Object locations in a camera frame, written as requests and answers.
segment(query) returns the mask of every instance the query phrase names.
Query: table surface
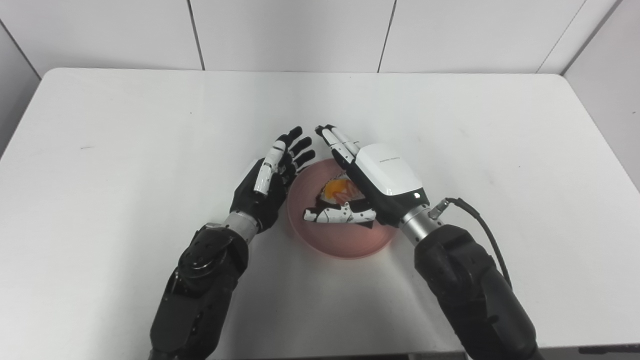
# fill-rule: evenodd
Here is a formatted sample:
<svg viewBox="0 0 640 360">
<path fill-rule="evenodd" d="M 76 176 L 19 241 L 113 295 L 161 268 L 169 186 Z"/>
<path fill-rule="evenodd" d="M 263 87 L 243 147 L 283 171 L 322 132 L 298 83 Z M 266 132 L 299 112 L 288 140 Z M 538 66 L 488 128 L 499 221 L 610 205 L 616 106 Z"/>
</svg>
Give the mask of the table surface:
<svg viewBox="0 0 640 360">
<path fill-rule="evenodd" d="M 432 202 L 483 214 L 541 347 L 640 342 L 640 195 L 559 76 L 56 69 L 0 160 L 3 354 L 145 359 L 193 232 L 280 133 L 326 123 L 396 147 Z M 489 249 L 462 211 L 443 219 Z M 459 350 L 409 241 L 332 259 L 281 213 L 214 357 Z"/>
</svg>

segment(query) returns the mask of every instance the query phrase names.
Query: black cable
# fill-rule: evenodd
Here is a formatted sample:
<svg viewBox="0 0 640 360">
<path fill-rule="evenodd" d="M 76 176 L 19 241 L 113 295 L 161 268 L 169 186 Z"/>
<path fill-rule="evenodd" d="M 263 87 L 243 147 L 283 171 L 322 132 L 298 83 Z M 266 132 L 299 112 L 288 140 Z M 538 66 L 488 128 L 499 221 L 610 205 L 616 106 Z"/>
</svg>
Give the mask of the black cable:
<svg viewBox="0 0 640 360">
<path fill-rule="evenodd" d="M 447 197 L 445 198 L 445 200 L 449 201 L 451 204 L 454 204 L 455 206 L 466 211 L 467 213 L 469 213 L 469 215 L 474 217 L 474 219 L 476 219 L 478 223 L 480 223 L 480 226 L 483 228 L 484 232 L 486 233 L 486 237 L 489 238 L 491 247 L 493 247 L 493 252 L 495 253 L 495 257 L 498 259 L 498 264 L 500 264 L 500 269 L 502 269 L 502 276 L 504 277 L 504 280 L 506 280 L 510 288 L 513 288 L 513 286 L 511 285 L 511 278 L 509 277 L 509 272 L 507 271 L 507 265 L 504 263 L 504 259 L 502 258 L 502 253 L 500 252 L 500 248 L 498 247 L 498 242 L 495 241 L 495 237 L 493 237 L 493 233 L 489 229 L 489 226 L 486 224 L 486 222 L 484 222 L 484 220 L 480 216 L 480 213 L 476 209 L 474 209 L 473 206 L 469 205 L 469 203 L 464 201 L 461 197 L 458 197 L 457 199 L 453 197 Z"/>
</svg>

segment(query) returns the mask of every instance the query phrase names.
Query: robotic hand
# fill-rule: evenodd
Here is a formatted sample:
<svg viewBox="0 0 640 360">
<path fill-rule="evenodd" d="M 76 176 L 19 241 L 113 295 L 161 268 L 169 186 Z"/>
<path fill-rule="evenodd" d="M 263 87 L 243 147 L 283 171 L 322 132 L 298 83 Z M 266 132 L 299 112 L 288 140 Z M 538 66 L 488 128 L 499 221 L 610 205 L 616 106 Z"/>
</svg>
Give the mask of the robotic hand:
<svg viewBox="0 0 640 360">
<path fill-rule="evenodd" d="M 316 155 L 302 152 L 309 137 L 291 146 L 300 135 L 298 126 L 280 136 L 237 187 L 224 223 L 195 233 L 164 289 L 151 326 L 150 360 L 204 360 L 218 346 L 249 242 L 273 226 L 294 178 Z"/>
<path fill-rule="evenodd" d="M 473 208 L 446 198 L 431 209 L 420 179 L 387 145 L 360 148 L 332 125 L 318 126 L 316 133 L 365 195 L 376 219 L 399 227 L 415 245 L 415 269 L 473 359 L 543 359 L 534 326 L 493 258 L 466 230 L 439 219 L 453 202 L 480 220 Z"/>
</svg>

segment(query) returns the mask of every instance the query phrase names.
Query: white finger segment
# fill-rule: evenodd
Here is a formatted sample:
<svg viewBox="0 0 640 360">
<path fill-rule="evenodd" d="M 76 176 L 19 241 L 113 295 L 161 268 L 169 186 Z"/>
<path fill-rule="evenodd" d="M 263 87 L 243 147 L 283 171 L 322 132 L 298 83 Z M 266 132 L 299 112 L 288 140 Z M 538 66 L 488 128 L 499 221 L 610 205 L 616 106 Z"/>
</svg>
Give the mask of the white finger segment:
<svg viewBox="0 0 640 360">
<path fill-rule="evenodd" d="M 355 159 L 355 155 L 330 130 L 322 130 L 322 136 L 331 150 L 336 150 L 348 163 Z"/>
<path fill-rule="evenodd" d="M 282 159 L 282 155 L 286 149 L 286 144 L 277 140 L 273 143 L 273 146 L 267 152 L 267 156 L 264 157 L 260 171 L 258 172 L 258 178 L 255 181 L 253 190 L 263 195 L 269 193 L 269 185 L 271 184 L 271 176 L 278 171 L 278 164 Z"/>
<path fill-rule="evenodd" d="M 358 154 L 358 151 L 360 151 L 359 146 L 355 143 L 352 142 L 348 136 L 346 136 L 342 131 L 338 130 L 337 127 L 334 127 L 331 129 L 331 132 L 335 135 L 335 137 L 338 139 L 338 141 L 340 141 L 340 143 L 342 143 L 347 150 L 353 154 L 354 156 Z"/>
</svg>

